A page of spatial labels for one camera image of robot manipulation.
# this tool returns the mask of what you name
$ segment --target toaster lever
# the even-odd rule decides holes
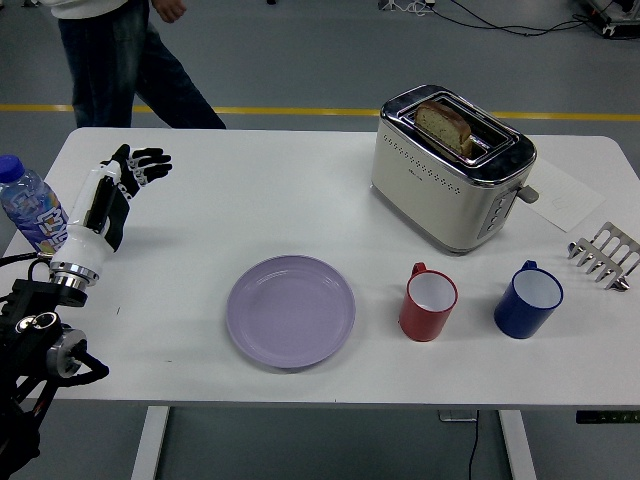
[[[529,185],[518,190],[517,196],[525,203],[533,203],[540,198],[540,194]]]

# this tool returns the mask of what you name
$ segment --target person's leg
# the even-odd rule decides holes
[[[172,128],[226,128],[150,23],[136,91]]]
[[[146,20],[140,0],[84,20],[59,20],[78,127],[130,127]]]

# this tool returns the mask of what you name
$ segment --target mug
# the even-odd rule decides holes
[[[529,338],[562,303],[564,292],[556,277],[527,260],[518,270],[493,318],[500,330],[513,338]]]
[[[407,282],[398,323],[412,340],[431,341],[440,335],[457,301],[458,289],[449,277],[416,263]]]

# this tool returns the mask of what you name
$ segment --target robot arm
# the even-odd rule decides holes
[[[54,310],[84,306],[86,287],[120,246],[129,202],[141,187],[167,175],[170,160],[160,148],[131,152],[122,145],[89,173],[67,223],[68,237],[51,258],[50,282],[18,279],[0,298],[0,480],[39,455],[38,429],[58,388],[108,375],[87,352],[85,334]],[[83,364],[90,371],[76,375]],[[43,381],[35,407],[23,411],[20,404]]]
[[[87,177],[67,222],[67,240],[51,260],[54,283],[79,290],[94,285],[107,256],[122,242],[129,202],[141,187],[171,170],[161,148],[130,153],[122,145]]]

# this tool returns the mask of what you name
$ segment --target water bottle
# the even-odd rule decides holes
[[[56,194],[15,155],[0,155],[0,203],[37,252],[54,253],[67,238],[67,214]]]

